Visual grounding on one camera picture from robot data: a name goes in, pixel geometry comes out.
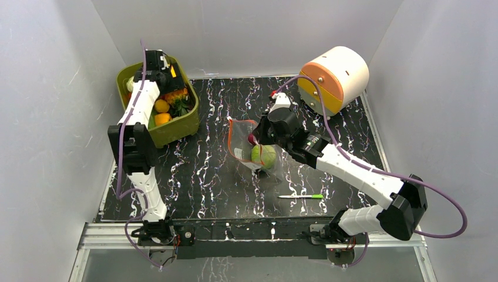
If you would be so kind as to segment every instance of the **green bin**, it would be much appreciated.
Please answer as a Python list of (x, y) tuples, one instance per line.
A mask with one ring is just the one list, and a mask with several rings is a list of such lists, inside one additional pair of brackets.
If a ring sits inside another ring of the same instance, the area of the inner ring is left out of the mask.
[[(168, 56), (167, 59), (170, 63), (178, 63), (176, 59), (171, 56)], [(135, 72), (142, 66), (143, 63), (137, 63), (132, 66), (127, 66), (122, 69), (116, 78), (117, 88), (119, 90), (119, 97), (121, 98), (121, 104), (123, 108), (126, 110), (128, 106), (128, 89), (126, 89), (126, 82), (129, 78), (131, 78)], [(156, 145), (156, 148), (162, 148), (164, 145), (171, 143), (175, 140), (179, 140), (188, 135), (194, 135), (197, 133), (197, 129), (199, 129), (199, 98), (197, 97), (192, 84), (190, 84), (189, 79), (183, 72), (180, 64), (178, 63), (178, 67), (180, 68), (181, 77), (185, 81), (185, 86), (189, 90), (190, 98), (195, 102), (194, 108), (183, 116), (175, 117), (171, 121), (161, 125), (156, 126), (156, 122), (154, 121), (154, 116), (157, 114), (156, 110), (152, 109), (152, 114), (149, 119), (149, 132)]]

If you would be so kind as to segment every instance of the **yellow vegetable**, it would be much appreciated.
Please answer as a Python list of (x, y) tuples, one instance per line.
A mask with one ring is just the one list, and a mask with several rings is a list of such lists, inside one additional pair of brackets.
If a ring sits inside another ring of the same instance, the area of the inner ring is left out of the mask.
[(171, 115), (169, 113), (158, 113), (154, 117), (154, 121), (156, 122), (156, 126), (163, 125), (171, 120)]
[(159, 99), (154, 104), (154, 108), (158, 113), (167, 113), (170, 110), (170, 104), (165, 100)]

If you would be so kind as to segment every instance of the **pen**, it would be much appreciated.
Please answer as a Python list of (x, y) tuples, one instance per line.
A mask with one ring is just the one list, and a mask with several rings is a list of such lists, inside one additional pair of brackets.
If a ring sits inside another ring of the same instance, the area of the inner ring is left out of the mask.
[(314, 194), (314, 195), (288, 195), (288, 196), (278, 196), (280, 199), (323, 199), (324, 195)]

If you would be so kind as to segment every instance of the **black marble table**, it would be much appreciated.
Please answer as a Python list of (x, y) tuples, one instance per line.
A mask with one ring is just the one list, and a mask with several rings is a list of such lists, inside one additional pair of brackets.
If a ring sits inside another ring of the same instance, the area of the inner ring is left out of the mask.
[[(375, 204), (358, 189), (324, 172), (293, 161), (284, 154), (285, 179), (257, 175), (230, 155), (228, 120), (257, 122), (267, 108), (268, 95), (288, 78), (196, 79), (192, 84), (200, 99), (200, 127), (159, 150), (156, 177), (174, 219), (248, 218), (271, 216), (333, 216), (344, 207)], [(292, 108), (310, 131), (324, 134), (323, 118), (299, 100), (297, 85), (287, 89)], [(382, 167), (360, 98), (328, 121), (342, 147), (367, 162)], [(140, 212), (136, 195), (116, 200), (116, 168), (105, 207), (97, 221), (123, 221)], [(123, 190), (130, 189), (125, 177)], [(323, 200), (279, 199), (279, 195), (323, 194)]]

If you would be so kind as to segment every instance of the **green ball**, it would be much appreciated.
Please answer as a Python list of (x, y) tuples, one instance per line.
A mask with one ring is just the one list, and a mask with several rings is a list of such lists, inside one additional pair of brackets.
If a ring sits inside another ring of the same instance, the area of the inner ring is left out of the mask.
[(271, 145), (256, 145), (251, 151), (251, 160), (254, 163), (261, 163), (265, 169), (270, 169), (275, 164), (277, 153)]

